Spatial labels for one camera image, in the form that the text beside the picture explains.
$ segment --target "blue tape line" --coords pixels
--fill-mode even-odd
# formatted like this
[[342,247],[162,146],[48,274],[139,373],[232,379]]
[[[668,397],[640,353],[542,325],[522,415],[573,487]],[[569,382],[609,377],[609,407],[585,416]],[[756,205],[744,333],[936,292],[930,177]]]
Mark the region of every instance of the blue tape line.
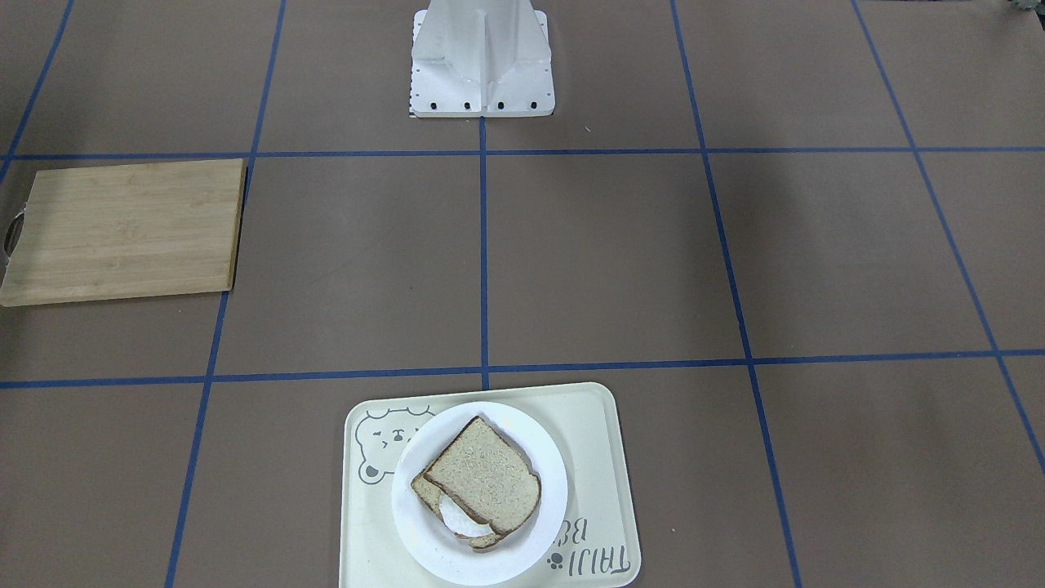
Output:
[[50,155],[16,155],[15,161],[69,161],[69,160],[137,160],[137,159],[245,159],[250,151],[200,150],[185,152],[59,152]]
[[[243,186],[242,206],[247,206],[250,195],[251,179],[254,175],[254,163],[257,157],[258,143],[261,140],[261,127],[264,123],[265,107],[269,102],[269,89],[272,86],[273,71],[276,68],[276,53],[279,51],[279,38],[283,30],[283,17],[286,15],[286,0],[280,0],[279,15],[276,17],[276,30],[272,38],[272,49],[269,53],[269,68],[265,72],[264,87],[261,89],[261,101],[258,105],[257,122],[254,125],[254,139],[251,143],[251,155],[247,164],[247,178]],[[207,376],[200,395],[200,410],[196,414],[195,431],[192,434],[192,448],[189,450],[189,463],[185,471],[185,486],[182,489],[182,501],[178,508],[178,523],[175,526],[175,538],[170,546],[170,560],[167,562],[167,577],[164,588],[173,588],[175,575],[178,571],[178,558],[182,549],[182,537],[185,534],[185,520],[188,516],[189,500],[192,496],[192,483],[195,478],[196,461],[200,456],[200,445],[203,442],[204,425],[207,421],[207,406],[210,403],[210,391],[214,380],[214,370],[217,366],[217,352],[222,346],[222,332],[225,328],[225,313],[229,307],[229,292],[222,292],[217,307],[217,319],[214,321],[214,335],[210,345],[210,357],[207,360]]]
[[479,232],[480,232],[480,345],[483,364],[483,390],[490,390],[490,328],[488,241],[486,222],[486,117],[479,118]]
[[922,152],[1040,152],[1045,150],[1042,145],[1029,146],[919,146]]
[[294,157],[460,157],[477,156],[474,149],[458,150],[262,150],[259,158]]
[[3,162],[3,167],[0,167],[0,182],[7,177],[11,157],[18,150],[18,144],[22,142],[22,134],[25,133],[25,126],[29,123],[29,116],[32,115],[32,109],[37,105],[37,98],[40,97],[40,91],[43,89],[44,80],[47,79],[47,74],[51,70],[51,64],[54,63],[54,55],[59,52],[59,45],[62,44],[62,38],[65,36],[66,25],[69,24],[69,15],[72,14],[74,2],[75,0],[69,0],[66,3],[65,11],[62,13],[62,20],[59,22],[57,30],[54,31],[54,40],[51,41],[51,48],[47,51],[44,67],[41,68],[40,75],[37,76],[37,84],[32,87],[32,93],[29,94],[29,101],[26,102],[25,110],[22,111],[22,118],[18,121],[15,136],[11,137],[10,146],[7,147],[7,159]]
[[726,368],[746,366],[743,359],[703,359],[669,361],[616,361],[593,363],[533,363],[521,366],[491,366],[491,374],[525,374],[534,372],[602,372],[613,370],[670,370],[684,368]]
[[[535,148],[535,149],[487,149],[490,157],[504,156],[558,156],[558,155],[711,155],[760,154],[760,152],[911,152],[909,146],[812,146],[812,147],[680,147],[680,148]],[[1039,152],[1045,146],[934,146],[918,147],[921,152]],[[11,161],[70,161],[70,160],[135,160],[135,159],[292,159],[292,158],[342,158],[342,157],[474,157],[475,149],[456,150],[249,150],[229,151],[183,151],[183,152],[57,152],[4,155]]]
[[420,376],[459,376],[482,374],[480,367],[418,368],[411,370],[355,370],[347,372],[301,372],[282,374],[229,374],[214,376],[216,383],[293,382],[299,380],[352,380],[358,378],[417,378]]
[[[754,366],[795,366],[823,363],[860,363],[888,361],[933,361],[949,359],[993,358],[992,351],[967,352],[929,352],[912,354],[864,354],[834,356],[797,356],[797,357],[763,357],[752,358]],[[1001,355],[1005,357],[1042,357],[1041,350],[1006,350]],[[729,368],[747,366],[745,358],[697,359],[697,360],[664,360],[664,361],[618,361],[588,363],[531,363],[490,366],[490,374],[525,374],[548,372],[600,372],[614,370],[675,370],[701,368]],[[481,375],[483,367],[461,368],[419,368],[403,370],[349,370],[335,372],[284,372],[273,374],[226,374],[214,375],[213,383],[229,382],[284,382],[296,380],[349,380],[355,378],[411,378],[419,376],[454,376]],[[33,389],[83,389],[92,386],[132,386],[153,384],[202,384],[206,376],[173,376],[147,378],[98,378],[84,380],[27,380],[0,382],[0,390],[33,390]]]
[[700,152],[699,148],[502,148],[490,149],[489,155],[539,156],[539,155],[689,155]]
[[910,152],[910,147],[709,147],[712,155],[745,152]]
[[178,571],[178,557],[182,550],[182,537],[185,534],[185,519],[188,517],[189,499],[192,496],[192,481],[195,479],[196,461],[200,457],[200,445],[203,442],[204,424],[207,421],[207,405],[210,403],[210,389],[214,377],[214,367],[217,364],[217,349],[222,344],[222,330],[225,326],[225,311],[229,305],[229,292],[222,292],[217,306],[217,319],[214,321],[214,335],[210,343],[210,356],[207,359],[207,375],[204,378],[203,392],[200,395],[200,409],[196,413],[195,430],[192,432],[192,448],[189,450],[189,462],[185,469],[185,486],[182,488],[182,500],[178,507],[178,522],[175,525],[175,538],[170,546],[170,560],[167,562],[165,588],[175,585],[175,573]]
[[747,376],[751,383],[751,395],[754,400],[754,407],[759,416],[759,427],[762,430],[762,445],[766,453],[766,463],[769,467],[769,476],[772,480],[773,495],[776,499],[776,511],[781,520],[781,531],[784,534],[784,544],[787,548],[788,562],[791,565],[791,578],[795,588],[802,588],[802,573],[798,569],[798,558],[795,554],[794,541],[791,536],[791,523],[788,519],[787,504],[784,501],[784,489],[781,485],[780,472],[776,467],[776,456],[773,452],[772,438],[769,433],[769,422],[766,419],[765,407],[762,403],[762,392],[759,387],[759,377],[752,362],[751,346],[747,336],[747,326],[744,323],[744,312],[740,304],[740,290],[737,287],[737,279],[733,269],[733,261],[729,256],[729,242],[726,238],[725,224],[722,221],[722,210],[719,206],[718,191],[715,188],[715,177],[712,173],[711,159],[707,155],[707,142],[704,139],[704,128],[700,120],[700,109],[697,104],[697,93],[693,86],[693,75],[690,71],[690,60],[686,53],[686,42],[682,39],[682,26],[678,18],[678,7],[675,0],[671,0],[671,16],[675,24],[675,38],[678,42],[678,52],[682,60],[682,71],[686,73],[686,87],[690,94],[690,105],[693,109],[693,121],[696,125],[697,139],[700,142],[701,158],[704,164],[704,174],[707,180],[707,191],[711,195],[712,208],[715,211],[715,225],[718,229],[719,241],[722,246],[722,258],[725,262],[726,276],[729,279],[729,292],[733,297],[734,311],[737,315],[737,326],[740,330],[740,340],[744,348],[744,359],[747,364]]
[[756,366],[788,366],[803,363],[858,363],[877,361],[923,361],[936,359],[971,359],[994,357],[994,352],[930,352],[913,354],[862,354],[837,356],[799,356],[754,358]]
[[93,389],[96,386],[153,386],[163,384],[202,384],[203,376],[159,376],[145,378],[88,378],[75,380],[23,380],[0,382],[0,391],[39,389]]
[[979,297],[976,293],[976,287],[973,285],[972,277],[969,275],[966,262],[961,258],[961,252],[958,251],[958,243],[954,238],[954,234],[951,232],[950,225],[947,222],[947,216],[944,214],[944,208],[940,206],[939,198],[936,196],[936,190],[933,188],[932,181],[929,179],[929,172],[926,170],[925,162],[922,160],[922,155],[919,152],[919,148],[914,142],[914,136],[911,134],[910,126],[907,124],[907,118],[904,116],[903,109],[900,108],[900,100],[897,98],[897,94],[892,89],[889,76],[885,73],[885,66],[882,64],[882,58],[878,53],[878,48],[875,46],[875,41],[870,37],[870,29],[867,28],[867,23],[864,21],[863,13],[860,11],[860,5],[857,0],[850,0],[850,3],[853,5],[853,10],[856,13],[857,20],[860,21],[860,28],[863,29],[863,36],[867,40],[867,46],[870,47],[870,53],[875,57],[875,65],[878,66],[878,72],[882,76],[885,89],[889,93],[889,99],[892,100],[892,107],[896,109],[897,116],[900,118],[900,125],[903,126],[904,135],[907,137],[907,142],[913,150],[914,161],[918,163],[919,171],[922,173],[922,180],[925,182],[925,187],[929,191],[929,197],[932,199],[932,206],[936,210],[936,217],[939,219],[939,225],[944,229],[944,235],[947,237],[947,242],[951,246],[951,253],[954,255],[954,260],[958,264],[961,278],[965,280],[966,287],[969,289],[969,297],[972,299],[973,306],[976,308],[976,314],[979,316],[980,324],[983,327],[983,333],[986,335],[988,343],[991,345],[991,350],[994,352],[995,359],[998,362],[998,369],[1001,371],[1002,378],[1005,381],[1005,386],[1008,389],[1008,395],[1012,397],[1013,404],[1016,407],[1016,413],[1020,418],[1020,422],[1023,424],[1023,430],[1027,436],[1027,441],[1030,442],[1030,447],[1035,452],[1035,456],[1038,458],[1038,466],[1041,468],[1042,474],[1045,474],[1045,454],[1043,454],[1041,445],[1038,443],[1038,437],[1035,434],[1034,427],[1030,425],[1030,419],[1027,418],[1027,414],[1023,408],[1023,402],[1020,401],[1020,395],[1016,392],[1016,386],[1013,384],[1013,380],[1008,376],[1008,369],[1005,367],[1005,359],[1001,351],[998,349],[998,343],[995,340],[994,333],[991,330],[991,324],[988,322],[986,313],[983,311],[983,306],[980,304]]
[[1045,356],[1045,350],[1007,350],[1002,351],[1004,357],[1039,357]]

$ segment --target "bear drawing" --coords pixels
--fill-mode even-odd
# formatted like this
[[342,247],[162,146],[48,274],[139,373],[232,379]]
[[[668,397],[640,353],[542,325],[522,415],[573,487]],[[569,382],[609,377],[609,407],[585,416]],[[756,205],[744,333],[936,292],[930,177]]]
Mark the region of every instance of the bear drawing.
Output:
[[435,415],[427,406],[420,410],[396,408],[376,414],[368,410],[355,426],[355,443],[363,455],[359,479],[364,484],[376,485],[387,474],[394,473],[407,443]]

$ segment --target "brown table surface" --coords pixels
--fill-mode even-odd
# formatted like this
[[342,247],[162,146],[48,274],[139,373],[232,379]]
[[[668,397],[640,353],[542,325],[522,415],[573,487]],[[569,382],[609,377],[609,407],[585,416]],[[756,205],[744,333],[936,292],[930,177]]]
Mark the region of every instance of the brown table surface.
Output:
[[536,4],[557,111],[481,122],[407,116],[423,0],[0,3],[0,224],[250,164],[229,296],[0,309],[0,586],[335,586],[354,405],[588,380],[635,586],[1041,586],[1038,19]]

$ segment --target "white plate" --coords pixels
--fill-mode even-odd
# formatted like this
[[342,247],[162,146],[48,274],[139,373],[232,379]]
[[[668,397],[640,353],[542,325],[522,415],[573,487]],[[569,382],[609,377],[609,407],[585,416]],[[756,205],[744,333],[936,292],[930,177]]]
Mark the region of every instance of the white plate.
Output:
[[[410,488],[472,418],[482,416],[521,450],[540,477],[536,512],[515,533],[475,552],[429,512]],[[537,563],[558,536],[566,511],[566,469],[548,431],[529,415],[504,404],[471,402],[448,408],[414,433],[392,478],[392,515],[407,550],[435,575],[463,586],[511,580]]]

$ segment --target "cutting board handle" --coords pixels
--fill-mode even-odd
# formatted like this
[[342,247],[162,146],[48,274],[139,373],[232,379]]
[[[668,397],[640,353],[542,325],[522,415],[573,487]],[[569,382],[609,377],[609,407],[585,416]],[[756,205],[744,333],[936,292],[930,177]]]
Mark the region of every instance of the cutting board handle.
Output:
[[22,236],[22,224],[25,221],[25,209],[23,208],[15,215],[15,218],[7,225],[7,232],[3,237],[3,264],[7,265],[11,254],[15,253],[15,245],[18,244],[18,237]]

